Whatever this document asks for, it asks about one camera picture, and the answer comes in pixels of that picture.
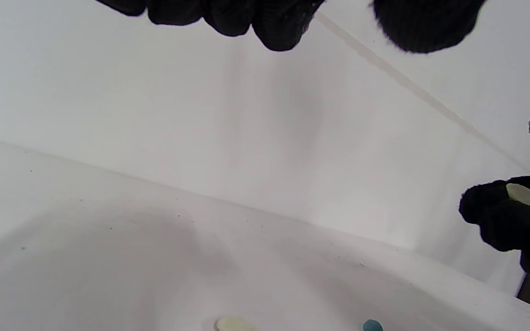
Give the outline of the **person's left hand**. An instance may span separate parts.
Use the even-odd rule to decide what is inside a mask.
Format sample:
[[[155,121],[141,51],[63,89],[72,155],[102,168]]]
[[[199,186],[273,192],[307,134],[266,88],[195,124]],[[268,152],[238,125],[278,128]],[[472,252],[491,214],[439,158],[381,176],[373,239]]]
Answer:
[[[147,13],[156,25],[187,26],[204,20],[224,36],[250,28],[268,50],[292,50],[321,0],[103,0],[127,17]],[[483,0],[373,0],[379,28],[400,50],[430,54],[461,43],[474,29]]]

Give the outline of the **person's right hand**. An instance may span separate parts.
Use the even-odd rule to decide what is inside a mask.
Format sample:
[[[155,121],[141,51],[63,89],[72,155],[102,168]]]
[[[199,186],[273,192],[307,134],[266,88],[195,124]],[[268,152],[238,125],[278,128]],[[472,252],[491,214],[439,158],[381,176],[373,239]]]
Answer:
[[[530,275],[530,176],[468,188],[461,195],[459,213],[479,227],[482,241],[495,250],[519,250],[521,268]]]

